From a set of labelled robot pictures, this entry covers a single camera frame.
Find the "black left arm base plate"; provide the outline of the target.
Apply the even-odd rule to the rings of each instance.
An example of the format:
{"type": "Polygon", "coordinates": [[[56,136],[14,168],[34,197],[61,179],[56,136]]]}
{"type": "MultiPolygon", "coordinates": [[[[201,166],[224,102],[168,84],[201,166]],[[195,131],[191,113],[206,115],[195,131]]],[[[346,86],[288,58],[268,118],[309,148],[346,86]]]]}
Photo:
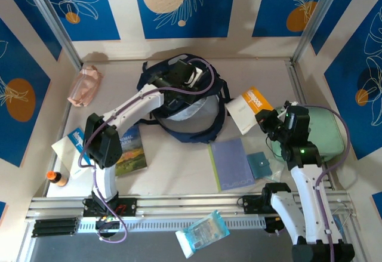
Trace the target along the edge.
{"type": "MultiPolygon", "coordinates": [[[[84,217],[104,217],[112,215],[110,210],[102,204],[101,201],[94,200],[93,198],[85,198],[82,200],[84,206],[84,217]]],[[[117,198],[108,202],[114,212],[120,217],[134,217],[137,209],[136,198],[117,198]]]]}

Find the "pink transparent pouch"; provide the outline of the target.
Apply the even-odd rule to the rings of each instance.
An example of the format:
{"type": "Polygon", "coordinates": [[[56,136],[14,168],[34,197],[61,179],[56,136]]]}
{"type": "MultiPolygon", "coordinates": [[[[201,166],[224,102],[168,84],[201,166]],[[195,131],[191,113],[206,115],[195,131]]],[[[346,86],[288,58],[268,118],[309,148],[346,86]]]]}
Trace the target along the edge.
{"type": "Polygon", "coordinates": [[[73,81],[67,100],[75,107],[88,106],[97,94],[103,75],[95,66],[85,66],[73,81]]]}

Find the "blue wet wipes pack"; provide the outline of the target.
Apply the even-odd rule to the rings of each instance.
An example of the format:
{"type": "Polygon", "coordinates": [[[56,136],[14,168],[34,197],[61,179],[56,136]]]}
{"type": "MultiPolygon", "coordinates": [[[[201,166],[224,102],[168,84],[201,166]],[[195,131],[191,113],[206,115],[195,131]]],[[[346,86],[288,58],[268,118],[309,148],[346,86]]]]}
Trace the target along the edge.
{"type": "Polygon", "coordinates": [[[230,235],[230,232],[220,213],[215,210],[189,227],[176,231],[175,235],[188,259],[200,249],[230,235]]]}

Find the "clear plastic bag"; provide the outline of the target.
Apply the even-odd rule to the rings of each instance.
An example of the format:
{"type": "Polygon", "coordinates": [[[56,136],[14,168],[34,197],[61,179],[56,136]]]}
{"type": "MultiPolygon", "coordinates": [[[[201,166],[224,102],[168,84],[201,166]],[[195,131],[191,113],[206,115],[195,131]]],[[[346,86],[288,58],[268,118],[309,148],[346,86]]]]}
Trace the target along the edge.
{"type": "Polygon", "coordinates": [[[266,143],[266,145],[270,151],[270,153],[267,156],[267,160],[269,162],[269,168],[272,173],[270,175],[265,176],[265,178],[270,180],[271,182],[280,183],[285,164],[276,159],[272,148],[269,146],[268,143],[266,143]]]}

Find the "aluminium frame post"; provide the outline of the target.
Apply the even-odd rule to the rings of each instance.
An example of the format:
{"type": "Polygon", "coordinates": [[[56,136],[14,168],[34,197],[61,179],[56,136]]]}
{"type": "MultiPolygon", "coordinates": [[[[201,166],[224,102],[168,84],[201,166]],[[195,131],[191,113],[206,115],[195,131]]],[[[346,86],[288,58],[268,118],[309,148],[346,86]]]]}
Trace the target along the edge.
{"type": "Polygon", "coordinates": [[[38,7],[40,13],[44,17],[45,21],[49,25],[53,34],[59,41],[60,45],[65,50],[70,62],[74,65],[77,70],[82,69],[83,62],[78,56],[72,41],[66,32],[59,16],[57,15],[54,7],[52,6],[50,0],[33,0],[38,7]]]}
{"type": "Polygon", "coordinates": [[[318,0],[316,8],[309,19],[305,30],[302,33],[300,41],[291,57],[292,65],[296,65],[302,58],[306,48],[310,45],[312,38],[314,37],[318,27],[322,23],[329,7],[333,0],[318,0]]]}

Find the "navy blue backpack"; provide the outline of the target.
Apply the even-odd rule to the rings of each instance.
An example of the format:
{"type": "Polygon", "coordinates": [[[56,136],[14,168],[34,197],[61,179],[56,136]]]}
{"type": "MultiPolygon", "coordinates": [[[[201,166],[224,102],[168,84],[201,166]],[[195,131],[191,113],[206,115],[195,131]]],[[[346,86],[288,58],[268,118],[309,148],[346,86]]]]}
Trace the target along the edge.
{"type": "Polygon", "coordinates": [[[145,84],[149,84],[152,75],[171,75],[171,69],[178,60],[204,71],[196,85],[190,88],[195,94],[191,98],[191,104],[178,110],[166,110],[161,106],[150,113],[154,120],[140,119],[137,123],[160,125],[182,143],[208,144],[216,139],[222,129],[226,117],[225,104],[232,100],[227,82],[220,78],[214,66],[192,54],[180,54],[151,67],[147,67],[144,62],[137,89],[140,91],[145,84]]]}

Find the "purple notebook green spine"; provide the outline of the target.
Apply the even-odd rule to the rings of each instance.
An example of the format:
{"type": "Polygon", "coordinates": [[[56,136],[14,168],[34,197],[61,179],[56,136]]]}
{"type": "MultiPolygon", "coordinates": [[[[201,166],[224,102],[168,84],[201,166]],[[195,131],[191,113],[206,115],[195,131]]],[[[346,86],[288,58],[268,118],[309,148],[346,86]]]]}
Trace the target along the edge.
{"type": "Polygon", "coordinates": [[[255,185],[240,138],[212,142],[208,151],[219,192],[255,185]]]}

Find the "mint green zip case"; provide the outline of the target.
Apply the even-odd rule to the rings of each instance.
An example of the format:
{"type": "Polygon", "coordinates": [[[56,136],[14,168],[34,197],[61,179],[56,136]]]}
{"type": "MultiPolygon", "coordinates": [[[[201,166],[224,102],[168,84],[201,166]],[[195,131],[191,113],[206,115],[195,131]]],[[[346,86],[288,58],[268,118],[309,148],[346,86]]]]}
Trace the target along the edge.
{"type": "Polygon", "coordinates": [[[317,147],[321,161],[328,162],[345,149],[335,115],[322,107],[308,106],[306,109],[309,111],[307,131],[291,134],[288,144],[303,147],[311,142],[317,147]]]}

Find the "black ribbed bar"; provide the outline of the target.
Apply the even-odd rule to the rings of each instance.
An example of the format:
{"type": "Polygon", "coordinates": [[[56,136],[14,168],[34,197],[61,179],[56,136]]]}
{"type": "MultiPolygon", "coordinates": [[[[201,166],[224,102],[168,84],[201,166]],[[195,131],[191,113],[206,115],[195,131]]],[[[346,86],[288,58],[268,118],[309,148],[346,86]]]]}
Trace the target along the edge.
{"type": "Polygon", "coordinates": [[[47,236],[74,235],[79,226],[79,220],[72,218],[51,218],[36,220],[32,237],[41,238],[47,236]]]}

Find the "blue and white notebook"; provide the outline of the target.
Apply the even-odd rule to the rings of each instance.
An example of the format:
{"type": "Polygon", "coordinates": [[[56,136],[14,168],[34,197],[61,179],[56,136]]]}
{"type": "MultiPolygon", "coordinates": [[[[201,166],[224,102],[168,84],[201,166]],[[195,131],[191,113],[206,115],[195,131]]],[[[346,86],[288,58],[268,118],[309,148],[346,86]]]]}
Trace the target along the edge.
{"type": "Polygon", "coordinates": [[[83,139],[83,130],[76,128],[51,146],[61,163],[69,170],[72,179],[77,179],[88,170],[88,168],[80,168],[78,164],[83,151],[83,139]]]}

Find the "landscape cover book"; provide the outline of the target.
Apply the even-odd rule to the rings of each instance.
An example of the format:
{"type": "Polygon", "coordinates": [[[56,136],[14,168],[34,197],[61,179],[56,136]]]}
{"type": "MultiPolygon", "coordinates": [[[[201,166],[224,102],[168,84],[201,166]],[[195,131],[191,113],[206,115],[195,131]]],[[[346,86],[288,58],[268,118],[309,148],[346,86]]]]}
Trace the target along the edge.
{"type": "Polygon", "coordinates": [[[120,138],[122,155],[116,163],[117,177],[148,167],[138,125],[129,128],[120,138]]]}

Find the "aluminium side rail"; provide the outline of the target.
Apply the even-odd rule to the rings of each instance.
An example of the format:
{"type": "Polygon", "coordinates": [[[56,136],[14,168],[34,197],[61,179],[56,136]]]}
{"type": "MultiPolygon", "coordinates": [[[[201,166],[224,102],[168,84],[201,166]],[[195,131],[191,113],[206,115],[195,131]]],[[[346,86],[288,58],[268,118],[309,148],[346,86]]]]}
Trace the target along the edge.
{"type": "MultiPolygon", "coordinates": [[[[303,86],[299,80],[298,72],[296,71],[291,60],[285,60],[286,69],[288,72],[289,80],[296,97],[296,101],[301,104],[306,104],[306,97],[304,95],[303,86]]],[[[328,174],[324,177],[324,186],[327,190],[335,190],[335,186],[332,181],[332,177],[328,174]]]]}

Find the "orange and white notebook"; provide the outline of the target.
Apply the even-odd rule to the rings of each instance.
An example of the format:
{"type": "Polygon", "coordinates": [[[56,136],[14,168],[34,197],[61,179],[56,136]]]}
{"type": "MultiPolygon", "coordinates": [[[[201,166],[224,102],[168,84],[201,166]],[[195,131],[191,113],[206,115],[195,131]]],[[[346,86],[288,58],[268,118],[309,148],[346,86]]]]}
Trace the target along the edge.
{"type": "Polygon", "coordinates": [[[255,116],[262,110],[272,111],[273,107],[255,87],[226,104],[226,109],[242,135],[257,124],[255,116]]]}

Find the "orange cap small bottle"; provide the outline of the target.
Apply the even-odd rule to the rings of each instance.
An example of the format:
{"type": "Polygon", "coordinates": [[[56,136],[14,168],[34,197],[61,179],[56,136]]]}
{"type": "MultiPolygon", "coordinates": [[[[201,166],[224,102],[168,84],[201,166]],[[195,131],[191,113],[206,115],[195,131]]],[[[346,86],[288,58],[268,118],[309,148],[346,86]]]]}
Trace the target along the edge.
{"type": "Polygon", "coordinates": [[[63,187],[68,183],[68,178],[56,171],[48,171],[46,173],[46,178],[50,183],[56,184],[59,187],[63,187]]]}

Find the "teal snap card wallet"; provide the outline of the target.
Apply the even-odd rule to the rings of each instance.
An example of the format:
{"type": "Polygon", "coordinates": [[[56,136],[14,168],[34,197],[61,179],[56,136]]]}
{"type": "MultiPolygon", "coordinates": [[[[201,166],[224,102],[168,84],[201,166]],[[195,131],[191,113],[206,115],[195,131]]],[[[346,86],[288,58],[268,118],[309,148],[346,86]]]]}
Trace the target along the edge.
{"type": "Polygon", "coordinates": [[[263,152],[248,154],[247,161],[255,179],[272,175],[270,163],[263,152]]]}

